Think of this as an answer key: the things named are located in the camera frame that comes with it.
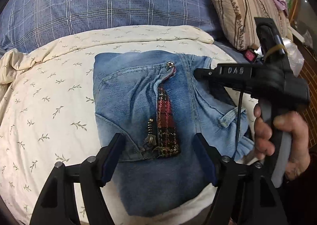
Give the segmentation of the person right hand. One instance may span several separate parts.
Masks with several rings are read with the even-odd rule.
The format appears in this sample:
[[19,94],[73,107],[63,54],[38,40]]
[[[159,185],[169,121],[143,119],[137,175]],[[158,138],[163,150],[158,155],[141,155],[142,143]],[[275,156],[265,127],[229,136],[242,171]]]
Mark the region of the person right hand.
[[[261,118],[259,104],[254,107],[254,116],[256,117],[254,123],[255,155],[259,160],[262,160],[275,152],[275,146],[270,142],[272,129]],[[298,112],[292,111],[275,117],[273,125],[278,130],[292,135],[292,148],[285,174],[289,180],[294,180],[304,173],[310,165],[307,123]]]

